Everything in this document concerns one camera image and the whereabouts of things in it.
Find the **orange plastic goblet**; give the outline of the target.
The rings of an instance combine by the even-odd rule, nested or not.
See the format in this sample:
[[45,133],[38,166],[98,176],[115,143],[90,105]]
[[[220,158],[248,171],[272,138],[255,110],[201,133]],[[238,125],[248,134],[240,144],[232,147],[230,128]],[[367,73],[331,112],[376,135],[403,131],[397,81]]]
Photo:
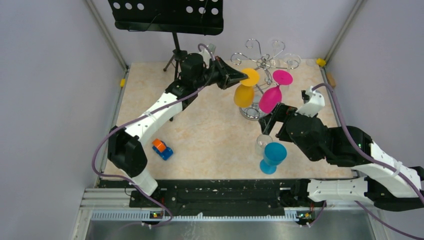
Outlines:
[[242,80],[236,88],[233,101],[238,107],[247,108],[253,103],[254,86],[259,82],[260,74],[253,68],[244,68],[241,72],[247,75],[247,79]]

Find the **magenta plastic goblet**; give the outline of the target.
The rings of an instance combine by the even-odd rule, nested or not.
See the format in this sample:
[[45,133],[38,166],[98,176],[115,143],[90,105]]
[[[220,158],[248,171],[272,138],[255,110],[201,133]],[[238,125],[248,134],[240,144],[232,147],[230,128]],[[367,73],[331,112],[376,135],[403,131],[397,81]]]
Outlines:
[[288,71],[281,69],[272,73],[272,79],[276,86],[266,90],[258,103],[259,109],[266,114],[271,113],[275,106],[282,102],[283,95],[289,91],[290,85],[294,81]]

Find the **tall clear flute glass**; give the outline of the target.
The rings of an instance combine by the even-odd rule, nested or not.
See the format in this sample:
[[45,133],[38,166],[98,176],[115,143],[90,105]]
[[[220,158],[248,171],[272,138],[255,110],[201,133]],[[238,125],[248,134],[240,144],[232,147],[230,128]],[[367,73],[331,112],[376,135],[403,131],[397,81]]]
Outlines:
[[271,41],[272,53],[270,54],[269,64],[272,67],[279,68],[281,66],[279,55],[285,50],[286,45],[283,41],[273,39]]

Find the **clear wine glass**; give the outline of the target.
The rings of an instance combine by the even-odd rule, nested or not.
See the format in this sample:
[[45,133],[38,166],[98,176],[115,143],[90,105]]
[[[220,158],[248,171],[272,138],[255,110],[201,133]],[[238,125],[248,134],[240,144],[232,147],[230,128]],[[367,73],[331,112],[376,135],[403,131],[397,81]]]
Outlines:
[[299,55],[293,54],[293,53],[286,53],[282,57],[282,60],[285,63],[287,70],[297,69],[300,66],[301,61],[302,61],[302,59]]

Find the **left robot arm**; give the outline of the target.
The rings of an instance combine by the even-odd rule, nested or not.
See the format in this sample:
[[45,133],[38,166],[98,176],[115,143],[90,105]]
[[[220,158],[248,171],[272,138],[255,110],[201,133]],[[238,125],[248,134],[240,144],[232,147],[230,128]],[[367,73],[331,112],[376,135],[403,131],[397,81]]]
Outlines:
[[131,183],[142,190],[141,200],[149,207],[160,202],[158,183],[147,170],[143,146],[168,120],[185,110],[201,88],[216,84],[230,88],[248,75],[226,64],[219,56],[190,53],[180,61],[177,78],[138,120],[122,128],[115,126],[108,138],[107,158]]

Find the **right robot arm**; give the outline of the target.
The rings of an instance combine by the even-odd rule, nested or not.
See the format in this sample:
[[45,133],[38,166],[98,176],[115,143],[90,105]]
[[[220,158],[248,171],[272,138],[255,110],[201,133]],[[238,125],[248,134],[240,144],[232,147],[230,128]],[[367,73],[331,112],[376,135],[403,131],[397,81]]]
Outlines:
[[358,201],[391,212],[424,206],[421,186],[424,169],[397,164],[360,128],[329,128],[317,116],[299,114],[295,107],[283,103],[258,122],[264,135],[271,133],[276,122],[281,122],[276,138],[295,144],[310,161],[326,160],[331,165],[363,174],[362,177],[345,180],[298,179],[291,187],[297,205]]

